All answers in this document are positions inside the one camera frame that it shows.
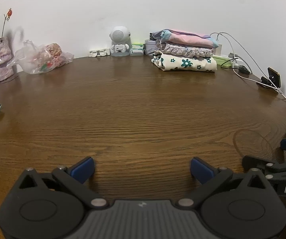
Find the white ruffled cloth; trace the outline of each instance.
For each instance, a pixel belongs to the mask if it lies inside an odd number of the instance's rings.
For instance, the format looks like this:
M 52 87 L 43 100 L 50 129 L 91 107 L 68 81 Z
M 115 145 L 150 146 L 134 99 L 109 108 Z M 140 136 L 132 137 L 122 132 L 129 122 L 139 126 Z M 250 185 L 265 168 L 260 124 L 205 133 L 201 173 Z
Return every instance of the white ruffled cloth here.
M 162 51 L 157 50 L 154 52 L 151 61 L 154 65 L 163 71 L 193 70 L 215 72 L 217 70 L 217 63 L 212 57 L 187 58 L 183 56 L 164 54 Z
M 169 41 L 156 41 L 158 50 L 166 54 L 179 55 L 185 57 L 211 57 L 213 49 L 205 47 L 194 47 L 190 45 L 176 44 Z

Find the dried flower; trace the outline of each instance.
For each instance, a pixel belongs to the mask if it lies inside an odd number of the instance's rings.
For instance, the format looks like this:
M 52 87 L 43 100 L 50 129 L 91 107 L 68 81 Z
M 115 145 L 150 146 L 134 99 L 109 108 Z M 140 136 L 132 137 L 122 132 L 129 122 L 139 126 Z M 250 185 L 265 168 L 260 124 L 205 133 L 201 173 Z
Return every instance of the dried flower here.
M 10 17 L 11 17 L 11 15 L 12 15 L 12 10 L 11 10 L 11 8 L 9 9 L 9 11 L 8 11 L 8 13 L 7 13 L 7 21 L 10 19 Z

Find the cream cloth with green flowers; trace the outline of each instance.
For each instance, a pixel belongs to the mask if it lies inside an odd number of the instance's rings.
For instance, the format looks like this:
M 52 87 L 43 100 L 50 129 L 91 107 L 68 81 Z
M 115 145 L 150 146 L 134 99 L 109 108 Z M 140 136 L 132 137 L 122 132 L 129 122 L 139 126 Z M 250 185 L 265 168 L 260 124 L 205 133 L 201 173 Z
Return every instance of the cream cloth with green flowers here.
M 212 57 L 193 57 L 174 56 L 164 54 L 162 51 L 155 51 L 153 59 L 154 65 L 163 71 L 171 70 L 193 70 L 203 72 L 214 72 L 217 70 L 216 61 Z

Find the brown wooden tabletop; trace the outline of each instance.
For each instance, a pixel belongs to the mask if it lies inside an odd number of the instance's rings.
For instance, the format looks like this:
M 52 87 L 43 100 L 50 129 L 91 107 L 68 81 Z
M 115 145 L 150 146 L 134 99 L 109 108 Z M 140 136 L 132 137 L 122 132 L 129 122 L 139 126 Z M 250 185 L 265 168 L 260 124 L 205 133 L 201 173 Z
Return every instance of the brown wooden tabletop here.
M 242 155 L 284 160 L 286 101 L 232 70 L 81 58 L 0 83 L 0 103 L 0 204 L 26 167 L 50 172 L 85 156 L 96 161 L 92 188 L 108 199 L 177 200 L 195 186 L 194 156 L 236 172 Z

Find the stack of folded clothes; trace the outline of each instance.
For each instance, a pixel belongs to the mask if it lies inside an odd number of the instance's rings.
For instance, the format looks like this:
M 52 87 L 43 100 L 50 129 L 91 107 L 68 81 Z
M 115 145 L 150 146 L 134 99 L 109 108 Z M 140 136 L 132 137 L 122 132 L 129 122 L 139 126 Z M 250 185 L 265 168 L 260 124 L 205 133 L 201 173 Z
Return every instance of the stack of folded clothes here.
M 213 49 L 218 47 L 209 35 L 164 29 L 153 33 L 157 50 L 152 63 L 163 71 L 194 70 L 214 72 L 217 64 Z

